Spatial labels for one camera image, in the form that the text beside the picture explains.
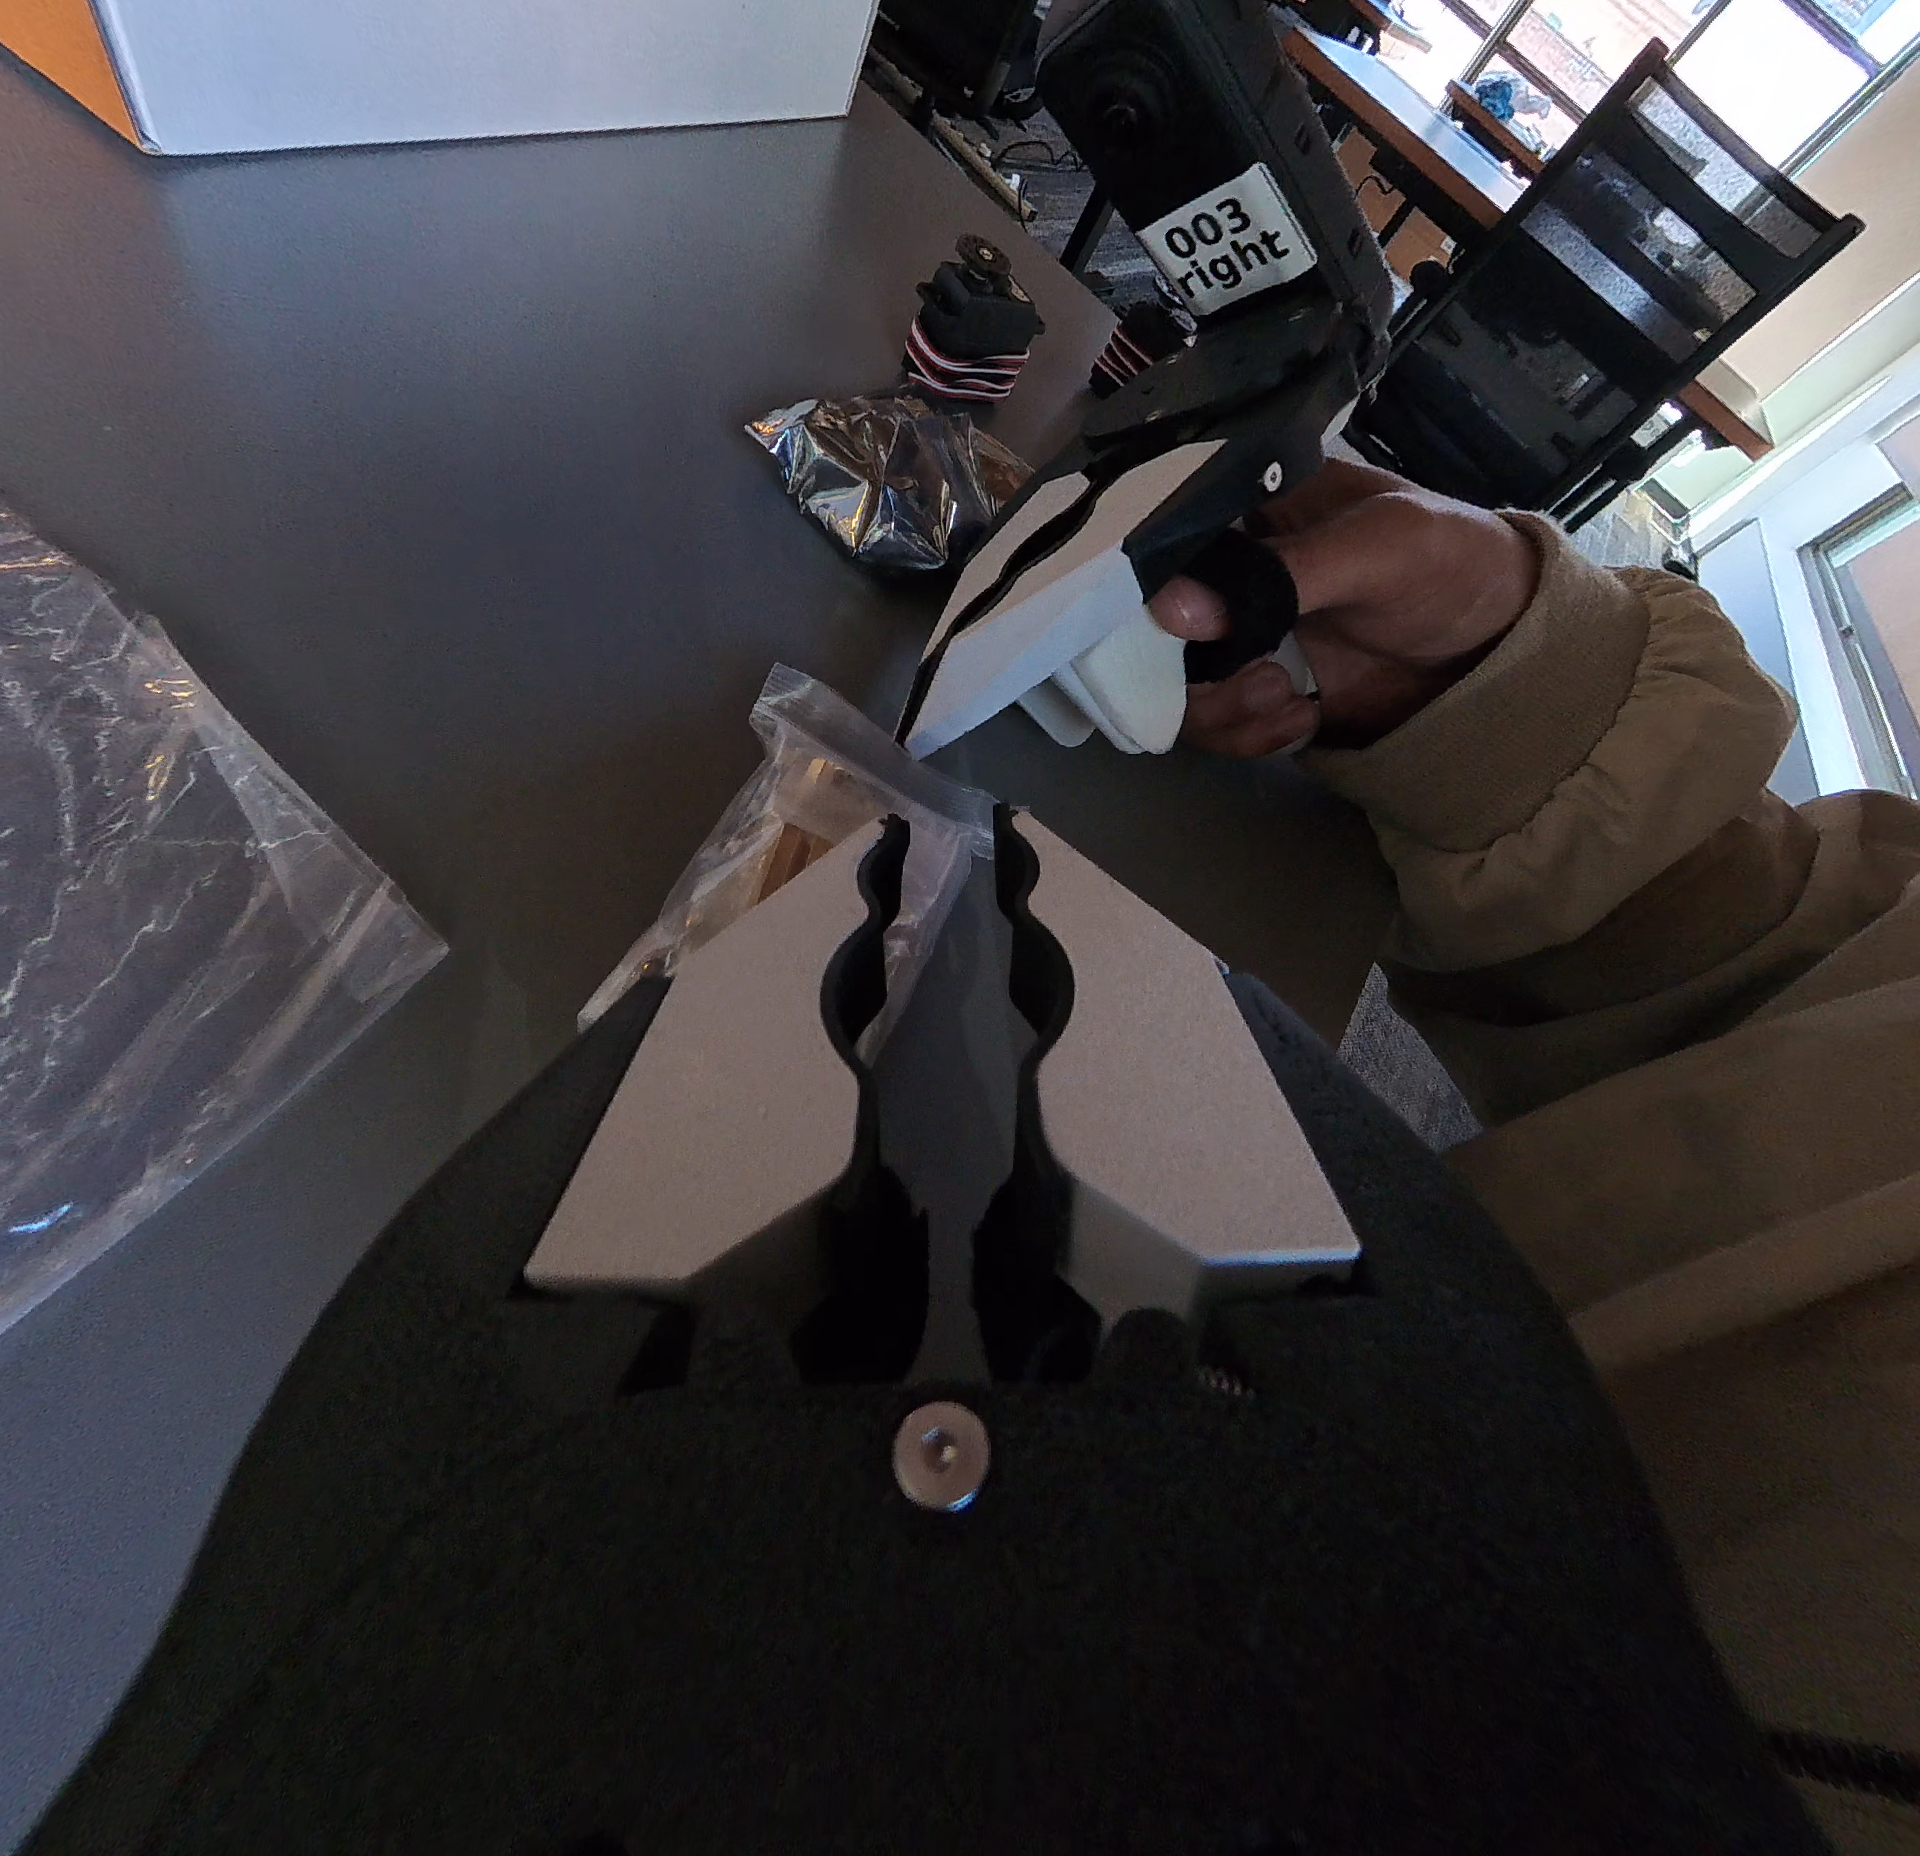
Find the silver foil bag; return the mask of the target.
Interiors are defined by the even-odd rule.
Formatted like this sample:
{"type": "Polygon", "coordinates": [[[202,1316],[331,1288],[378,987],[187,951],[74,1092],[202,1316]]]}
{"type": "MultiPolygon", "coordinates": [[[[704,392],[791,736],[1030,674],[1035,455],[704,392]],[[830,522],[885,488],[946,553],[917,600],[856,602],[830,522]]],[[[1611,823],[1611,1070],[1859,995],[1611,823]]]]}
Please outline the silver foil bag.
{"type": "Polygon", "coordinates": [[[1032,478],[970,414],[906,394],[792,403],[747,435],[803,518],[890,578],[953,578],[1032,478]]]}

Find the person's right forearm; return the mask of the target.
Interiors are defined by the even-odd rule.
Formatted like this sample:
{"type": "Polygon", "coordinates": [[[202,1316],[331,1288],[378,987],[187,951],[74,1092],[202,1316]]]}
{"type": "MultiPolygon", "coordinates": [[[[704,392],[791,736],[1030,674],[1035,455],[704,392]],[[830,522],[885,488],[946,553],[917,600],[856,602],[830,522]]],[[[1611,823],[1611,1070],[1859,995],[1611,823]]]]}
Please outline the person's right forearm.
{"type": "Polygon", "coordinates": [[[1686,1046],[1916,981],[1916,804],[1770,789],[1793,706],[1713,600],[1541,518],[1531,604],[1399,731],[1307,769],[1396,884],[1381,951],[1433,1046],[1686,1046]]]}

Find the zip bag of brass standoffs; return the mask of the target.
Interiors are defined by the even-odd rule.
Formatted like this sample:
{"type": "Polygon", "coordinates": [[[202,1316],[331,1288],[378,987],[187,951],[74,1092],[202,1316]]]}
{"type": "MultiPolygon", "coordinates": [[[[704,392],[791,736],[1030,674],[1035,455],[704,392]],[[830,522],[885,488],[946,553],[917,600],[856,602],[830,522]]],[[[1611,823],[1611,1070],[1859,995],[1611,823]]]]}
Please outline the zip bag of brass standoffs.
{"type": "Polygon", "coordinates": [[[751,711],[762,762],[727,804],[665,909],[580,1010],[601,1019],[636,981],[671,978],[685,958],[794,880],[863,824],[910,826],[899,910],[885,928],[885,1004],[856,1047],[876,1057],[970,877],[991,855],[991,801],[917,762],[821,681],[769,669],[751,711]]]}

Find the clear plastic bag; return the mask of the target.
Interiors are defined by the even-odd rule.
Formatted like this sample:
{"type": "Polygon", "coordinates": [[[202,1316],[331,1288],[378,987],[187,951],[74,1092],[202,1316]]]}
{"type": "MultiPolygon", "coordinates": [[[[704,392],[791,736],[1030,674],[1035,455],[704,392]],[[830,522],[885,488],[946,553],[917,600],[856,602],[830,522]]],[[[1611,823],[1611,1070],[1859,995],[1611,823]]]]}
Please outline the clear plastic bag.
{"type": "Polygon", "coordinates": [[[445,953],[156,621],[2,519],[2,1323],[445,953]]]}

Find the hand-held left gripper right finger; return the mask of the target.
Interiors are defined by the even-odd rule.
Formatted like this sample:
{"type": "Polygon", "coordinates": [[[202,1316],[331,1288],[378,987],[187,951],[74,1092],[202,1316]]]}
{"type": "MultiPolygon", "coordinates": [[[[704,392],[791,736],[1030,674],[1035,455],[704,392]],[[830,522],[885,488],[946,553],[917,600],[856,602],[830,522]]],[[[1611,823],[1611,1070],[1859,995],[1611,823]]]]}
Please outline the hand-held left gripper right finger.
{"type": "Polygon", "coordinates": [[[1224,965],[1032,813],[993,811],[1011,1162],[972,1236],[995,1381],[1078,1381],[1160,1310],[1341,1293],[1360,1244],[1224,965]]]}

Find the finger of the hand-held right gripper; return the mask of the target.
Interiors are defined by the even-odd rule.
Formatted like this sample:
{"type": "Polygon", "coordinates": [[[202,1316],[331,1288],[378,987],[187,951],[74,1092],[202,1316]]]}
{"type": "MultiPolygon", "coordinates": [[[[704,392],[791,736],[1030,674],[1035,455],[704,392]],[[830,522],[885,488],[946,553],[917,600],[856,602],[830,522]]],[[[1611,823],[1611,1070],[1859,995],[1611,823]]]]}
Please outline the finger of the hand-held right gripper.
{"type": "Polygon", "coordinates": [[[1114,496],[1111,486],[1100,486],[1083,473],[1038,486],[1032,499],[1022,499],[1009,519],[993,527],[989,539],[962,567],[947,610],[937,623],[937,642],[1005,618],[1052,593],[1068,572],[1098,555],[1114,496]]]}
{"type": "Polygon", "coordinates": [[[993,523],[1047,480],[1083,473],[1116,490],[1100,553],[1005,618],[942,644],[935,626],[897,741],[922,761],[1022,700],[1064,747],[1100,731],[1126,754],[1168,752],[1187,708],[1184,644],[1147,610],[1149,551],[1124,543],[1167,502],[1178,502],[1221,449],[1224,441],[1211,438],[1158,455],[1116,452],[1090,460],[1071,452],[1032,478],[993,523]]]}

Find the orange and white box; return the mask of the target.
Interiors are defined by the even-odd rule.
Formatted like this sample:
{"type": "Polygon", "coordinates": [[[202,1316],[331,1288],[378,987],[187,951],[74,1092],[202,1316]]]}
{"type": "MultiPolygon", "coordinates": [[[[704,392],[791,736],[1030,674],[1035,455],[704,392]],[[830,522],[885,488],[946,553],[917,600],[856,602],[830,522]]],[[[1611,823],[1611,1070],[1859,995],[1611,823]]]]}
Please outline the orange and white box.
{"type": "Polygon", "coordinates": [[[878,0],[2,0],[158,158],[846,116],[878,0]]]}

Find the black office chair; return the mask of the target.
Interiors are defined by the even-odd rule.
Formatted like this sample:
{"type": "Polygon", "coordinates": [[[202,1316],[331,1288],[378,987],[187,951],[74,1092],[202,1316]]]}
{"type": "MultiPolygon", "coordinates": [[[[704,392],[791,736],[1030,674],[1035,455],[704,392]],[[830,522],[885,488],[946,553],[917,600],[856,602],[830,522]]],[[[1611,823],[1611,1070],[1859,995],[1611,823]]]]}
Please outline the black office chair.
{"type": "Polygon", "coordinates": [[[1645,424],[1861,228],[1647,43],[1487,236],[1414,286],[1344,438],[1444,498],[1580,529],[1708,422],[1645,424]]]}

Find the person's right hand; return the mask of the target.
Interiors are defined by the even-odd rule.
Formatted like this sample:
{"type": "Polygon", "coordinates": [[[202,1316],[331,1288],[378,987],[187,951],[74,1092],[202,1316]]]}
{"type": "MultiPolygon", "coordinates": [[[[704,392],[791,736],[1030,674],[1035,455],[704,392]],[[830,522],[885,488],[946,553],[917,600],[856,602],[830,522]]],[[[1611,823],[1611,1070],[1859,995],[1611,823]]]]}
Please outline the person's right hand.
{"type": "Polygon", "coordinates": [[[1190,685],[1181,741],[1226,758],[1394,734],[1512,630],[1540,584],[1516,522],[1367,464],[1329,460],[1242,529],[1295,580],[1317,691],[1269,662],[1190,685]]]}

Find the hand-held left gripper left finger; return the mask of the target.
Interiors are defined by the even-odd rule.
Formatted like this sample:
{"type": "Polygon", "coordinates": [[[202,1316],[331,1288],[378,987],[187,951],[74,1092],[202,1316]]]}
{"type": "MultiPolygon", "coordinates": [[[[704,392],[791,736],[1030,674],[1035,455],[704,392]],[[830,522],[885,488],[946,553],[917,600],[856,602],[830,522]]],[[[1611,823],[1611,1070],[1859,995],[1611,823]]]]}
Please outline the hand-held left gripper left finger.
{"type": "Polygon", "coordinates": [[[808,1381],[899,1381],[928,1321],[928,1221],[878,1151],[858,1053],[888,1000],[910,824],[884,818],[666,981],[524,1268],[541,1293],[748,1310],[808,1381]]]}

